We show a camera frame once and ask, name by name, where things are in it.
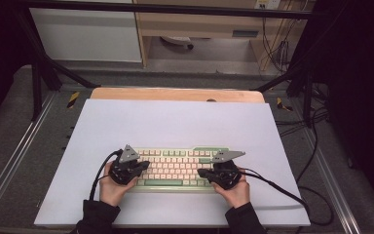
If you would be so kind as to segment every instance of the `mechanical keyboard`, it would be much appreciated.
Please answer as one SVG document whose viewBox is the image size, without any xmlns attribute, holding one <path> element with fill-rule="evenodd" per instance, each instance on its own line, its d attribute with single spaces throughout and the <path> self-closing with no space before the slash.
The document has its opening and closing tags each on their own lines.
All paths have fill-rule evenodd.
<svg viewBox="0 0 374 234">
<path fill-rule="evenodd" d="M 211 193 L 213 187 L 206 178 L 199 177 L 197 169 L 211 169 L 212 157 L 227 147 L 134 148 L 150 166 L 138 178 L 131 192 L 193 192 Z"/>
</svg>

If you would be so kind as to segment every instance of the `person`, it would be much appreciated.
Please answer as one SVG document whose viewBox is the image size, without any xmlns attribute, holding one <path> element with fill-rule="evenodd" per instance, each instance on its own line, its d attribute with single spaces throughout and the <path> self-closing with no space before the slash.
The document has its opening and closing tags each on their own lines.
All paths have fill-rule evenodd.
<svg viewBox="0 0 374 234">
<path fill-rule="evenodd" d="M 99 201 L 84 200 L 84 216 L 70 234 L 112 234 L 112 222 L 121 209 L 119 207 L 124 195 L 132 189 L 137 177 L 127 185 L 118 185 L 107 176 L 112 162 L 104 168 L 104 178 L 99 181 Z M 227 202 L 230 210 L 225 214 L 232 234 L 267 233 L 250 203 L 250 186 L 242 175 L 239 183 L 229 190 L 224 190 L 213 182 L 215 192 Z"/>
</svg>

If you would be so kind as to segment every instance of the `handheld controller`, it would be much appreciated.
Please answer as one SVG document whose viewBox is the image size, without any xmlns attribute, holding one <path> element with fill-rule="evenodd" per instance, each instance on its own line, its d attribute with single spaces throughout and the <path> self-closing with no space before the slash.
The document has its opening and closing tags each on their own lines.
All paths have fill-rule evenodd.
<svg viewBox="0 0 374 234">
<path fill-rule="evenodd" d="M 134 177 L 141 176 L 143 170 L 147 170 L 149 161 L 137 163 L 139 155 L 126 145 L 124 150 L 119 150 L 117 158 L 111 165 L 108 174 L 118 184 L 127 185 Z"/>
<path fill-rule="evenodd" d="M 213 169 L 197 169 L 197 172 L 200 177 L 207 178 L 208 182 L 215 182 L 224 190 L 231 189 L 242 177 L 232 159 L 244 154 L 240 151 L 219 151 L 211 161 Z"/>
</svg>

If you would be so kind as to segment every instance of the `sleeve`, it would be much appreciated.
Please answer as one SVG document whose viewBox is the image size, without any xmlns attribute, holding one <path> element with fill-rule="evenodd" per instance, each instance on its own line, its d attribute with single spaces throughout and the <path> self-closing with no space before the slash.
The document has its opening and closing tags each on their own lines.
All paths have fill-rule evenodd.
<svg viewBox="0 0 374 234">
<path fill-rule="evenodd" d="M 70 234 L 110 234 L 120 210 L 103 202 L 85 200 L 84 217 Z"/>
<path fill-rule="evenodd" d="M 232 234 L 265 234 L 266 230 L 260 224 L 259 218 L 251 203 L 238 208 L 232 208 L 226 213 Z"/>
</svg>

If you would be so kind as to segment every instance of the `white table surface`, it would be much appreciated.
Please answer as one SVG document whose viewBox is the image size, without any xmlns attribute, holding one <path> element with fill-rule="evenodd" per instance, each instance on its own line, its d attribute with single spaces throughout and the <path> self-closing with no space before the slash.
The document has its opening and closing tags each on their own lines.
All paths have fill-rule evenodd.
<svg viewBox="0 0 374 234">
<path fill-rule="evenodd" d="M 251 168 L 300 197 L 269 104 L 88 99 L 35 224 L 75 225 L 102 162 L 126 144 L 134 148 L 228 146 L 245 151 L 234 160 L 236 165 Z M 263 225 L 310 225 L 300 204 L 263 181 L 251 177 L 247 181 Z M 114 222 L 119 227 L 227 225 L 228 207 L 215 193 L 128 193 L 120 207 Z"/>
</svg>

